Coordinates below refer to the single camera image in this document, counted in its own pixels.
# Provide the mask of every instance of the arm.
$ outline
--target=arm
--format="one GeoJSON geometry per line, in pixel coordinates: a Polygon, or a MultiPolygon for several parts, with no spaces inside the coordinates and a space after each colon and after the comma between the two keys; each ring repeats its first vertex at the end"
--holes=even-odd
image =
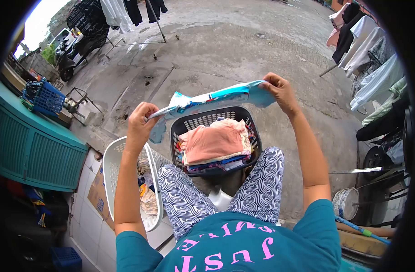
{"type": "Polygon", "coordinates": [[[303,175],[304,210],[318,199],[331,200],[327,162],[306,117],[297,104],[291,85],[274,73],[268,73],[264,80],[268,83],[262,83],[261,87],[275,96],[294,128],[303,175]]]}
{"type": "Polygon", "coordinates": [[[145,117],[158,111],[157,106],[142,102],[128,119],[126,145],[121,158],[115,191],[114,220],[115,235],[123,231],[135,231],[147,239],[141,219],[136,163],[138,156],[147,142],[150,131],[160,117],[145,122],[145,117]]]}

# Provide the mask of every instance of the tree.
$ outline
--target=tree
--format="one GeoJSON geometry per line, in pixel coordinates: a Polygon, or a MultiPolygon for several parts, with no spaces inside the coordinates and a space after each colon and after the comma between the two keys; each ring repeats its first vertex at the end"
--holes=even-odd
{"type": "Polygon", "coordinates": [[[49,46],[47,46],[42,52],[41,55],[43,56],[43,58],[50,63],[51,65],[55,66],[56,65],[56,51],[55,51],[55,47],[54,44],[50,44],[49,46]]]}

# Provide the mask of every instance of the hand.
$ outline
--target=hand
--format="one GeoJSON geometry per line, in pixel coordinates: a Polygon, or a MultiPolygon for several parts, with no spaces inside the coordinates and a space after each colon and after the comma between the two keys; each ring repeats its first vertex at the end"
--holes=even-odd
{"type": "Polygon", "coordinates": [[[141,152],[148,141],[150,132],[156,122],[162,117],[157,116],[150,120],[147,117],[157,112],[159,108],[151,103],[141,102],[128,118],[126,149],[141,152]]]}
{"type": "Polygon", "coordinates": [[[274,95],[278,105],[288,117],[293,117],[301,111],[294,96],[294,90],[286,79],[275,73],[268,73],[263,80],[267,82],[261,83],[259,87],[274,95]]]}

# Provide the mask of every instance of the white laundry basket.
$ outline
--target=white laundry basket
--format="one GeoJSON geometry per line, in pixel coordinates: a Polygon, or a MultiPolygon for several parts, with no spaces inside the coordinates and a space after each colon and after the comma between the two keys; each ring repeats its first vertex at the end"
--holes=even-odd
{"type": "MultiPolygon", "coordinates": [[[[118,173],[120,170],[121,157],[125,148],[125,141],[126,137],[113,141],[106,148],[105,154],[103,155],[103,173],[106,198],[108,200],[109,212],[111,213],[112,220],[114,220],[115,189],[117,187],[118,173]]],[[[157,202],[157,215],[147,215],[141,209],[141,218],[144,223],[145,231],[149,232],[159,226],[163,216],[163,204],[162,197],[159,192],[157,173],[162,165],[171,164],[171,161],[167,160],[155,150],[152,150],[147,143],[144,145],[144,148],[142,148],[141,154],[139,155],[139,159],[141,158],[147,158],[149,160],[157,202]]]]}

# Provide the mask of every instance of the concrete ground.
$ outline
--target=concrete ground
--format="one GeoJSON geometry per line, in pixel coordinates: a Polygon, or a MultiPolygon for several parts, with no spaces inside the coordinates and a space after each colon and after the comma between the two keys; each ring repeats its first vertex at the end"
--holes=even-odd
{"type": "MultiPolygon", "coordinates": [[[[333,64],[334,49],[325,46],[333,29],[328,19],[332,11],[312,0],[166,0],[166,6],[169,11],[160,17],[166,44],[115,47],[108,60],[105,54],[112,46],[107,43],[76,68],[63,92],[71,87],[86,90],[104,113],[86,128],[74,122],[75,134],[103,153],[111,141],[125,136],[125,119],[141,101],[161,108],[175,91],[195,96],[262,79],[272,71],[296,89],[330,171],[357,167],[358,155],[368,147],[355,138],[364,115],[349,108],[352,79],[338,68],[319,77],[333,64]]],[[[111,30],[112,42],[122,37],[127,44],[162,40],[158,26],[148,22],[145,4],[139,9],[144,22],[127,34],[111,30]]],[[[302,217],[302,176],[291,124],[276,104],[266,109],[245,106],[263,146],[278,146],[285,154],[280,218],[297,221],[302,217]]],[[[171,158],[169,135],[151,147],[171,158]]],[[[356,176],[332,175],[330,180],[334,194],[353,186],[356,176]]]]}

